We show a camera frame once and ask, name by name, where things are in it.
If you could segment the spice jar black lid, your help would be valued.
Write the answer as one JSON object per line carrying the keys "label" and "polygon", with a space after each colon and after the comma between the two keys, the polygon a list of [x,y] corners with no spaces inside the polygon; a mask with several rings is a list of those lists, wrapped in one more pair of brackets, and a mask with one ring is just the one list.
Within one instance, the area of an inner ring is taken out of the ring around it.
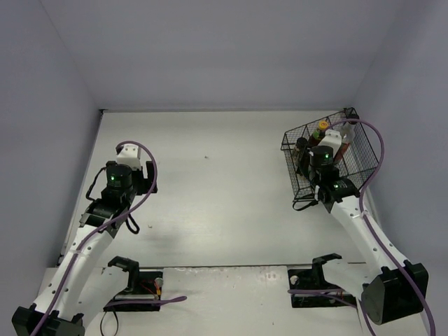
{"label": "spice jar black lid", "polygon": [[297,167],[309,159],[307,149],[308,149],[307,138],[304,137],[298,138],[297,141],[295,142],[292,154],[293,162],[296,164]]}

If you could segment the sauce bottle yellow cap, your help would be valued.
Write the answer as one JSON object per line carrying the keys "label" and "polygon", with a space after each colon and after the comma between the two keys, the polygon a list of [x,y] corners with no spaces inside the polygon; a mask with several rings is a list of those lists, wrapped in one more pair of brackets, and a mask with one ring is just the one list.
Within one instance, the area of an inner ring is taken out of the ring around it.
{"label": "sauce bottle yellow cap", "polygon": [[325,136],[325,131],[329,127],[329,124],[325,120],[320,120],[316,129],[311,133],[308,140],[308,145],[310,148],[317,146],[322,138]]}

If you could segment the tall clear red-label bottle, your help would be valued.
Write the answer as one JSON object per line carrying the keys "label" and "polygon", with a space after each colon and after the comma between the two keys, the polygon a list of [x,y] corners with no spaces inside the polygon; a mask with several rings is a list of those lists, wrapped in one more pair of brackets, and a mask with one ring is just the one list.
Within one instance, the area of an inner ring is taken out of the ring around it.
{"label": "tall clear red-label bottle", "polygon": [[339,147],[339,150],[335,156],[335,163],[339,163],[342,161],[344,154],[347,152],[351,142],[354,140],[356,133],[354,131],[357,122],[346,121],[340,129],[340,135],[342,137],[342,144]]}

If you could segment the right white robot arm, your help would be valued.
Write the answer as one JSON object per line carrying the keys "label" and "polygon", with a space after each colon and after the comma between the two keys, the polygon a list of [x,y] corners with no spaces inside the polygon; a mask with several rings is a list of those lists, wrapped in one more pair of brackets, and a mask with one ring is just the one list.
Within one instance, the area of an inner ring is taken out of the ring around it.
{"label": "right white robot arm", "polygon": [[371,322],[382,325],[423,311],[428,272],[393,247],[368,213],[354,183],[340,176],[330,146],[304,147],[300,171],[314,189],[314,199],[339,222],[365,259],[359,270],[336,253],[315,258],[309,278],[317,288],[334,284],[360,301]]}

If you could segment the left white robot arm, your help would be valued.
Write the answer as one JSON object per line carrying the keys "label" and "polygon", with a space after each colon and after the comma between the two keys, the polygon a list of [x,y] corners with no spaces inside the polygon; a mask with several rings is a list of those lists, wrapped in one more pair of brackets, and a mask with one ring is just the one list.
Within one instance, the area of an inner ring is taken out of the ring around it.
{"label": "left white robot arm", "polygon": [[29,307],[18,307],[12,317],[17,335],[84,335],[85,329],[118,292],[130,294],[140,284],[139,264],[114,257],[98,287],[86,283],[98,259],[118,234],[132,221],[137,196],[146,200],[157,190],[157,165],[147,161],[109,161],[106,187],[81,216],[71,248],[66,252],[47,288]]}

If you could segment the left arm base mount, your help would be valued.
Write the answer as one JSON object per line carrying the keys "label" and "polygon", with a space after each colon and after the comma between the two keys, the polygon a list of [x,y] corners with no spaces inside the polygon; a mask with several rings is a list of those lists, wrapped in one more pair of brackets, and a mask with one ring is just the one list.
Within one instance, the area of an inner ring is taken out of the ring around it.
{"label": "left arm base mount", "polygon": [[163,271],[144,270],[139,263],[129,258],[114,257],[108,267],[120,268],[127,274],[126,287],[116,294],[110,303],[111,307],[103,308],[104,312],[158,312],[161,306],[145,301],[159,300],[162,295]]}

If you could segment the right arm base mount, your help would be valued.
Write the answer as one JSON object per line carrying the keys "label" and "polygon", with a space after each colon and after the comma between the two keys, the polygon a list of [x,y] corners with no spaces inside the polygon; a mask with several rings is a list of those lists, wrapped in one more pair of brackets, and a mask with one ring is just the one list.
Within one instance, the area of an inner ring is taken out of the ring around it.
{"label": "right arm base mount", "polygon": [[341,260],[342,257],[331,253],[314,258],[308,267],[289,267],[288,285],[291,307],[294,309],[311,308],[357,308],[356,298],[324,279],[322,266],[331,260]]}

